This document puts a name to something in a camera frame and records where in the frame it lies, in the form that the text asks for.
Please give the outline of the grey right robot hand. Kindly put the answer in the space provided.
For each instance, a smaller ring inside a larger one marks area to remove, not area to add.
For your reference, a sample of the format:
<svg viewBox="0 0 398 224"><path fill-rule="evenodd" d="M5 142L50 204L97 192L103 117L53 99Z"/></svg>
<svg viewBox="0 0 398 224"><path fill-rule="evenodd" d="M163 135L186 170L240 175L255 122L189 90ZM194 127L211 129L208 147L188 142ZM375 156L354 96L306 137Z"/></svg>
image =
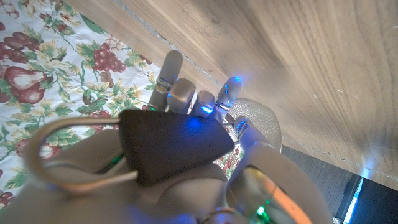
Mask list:
<svg viewBox="0 0 398 224"><path fill-rule="evenodd" d="M275 113L239 77L195 93L170 51L144 110L53 121L24 145L28 181L2 223L331 223L313 181L281 153Z"/></svg>

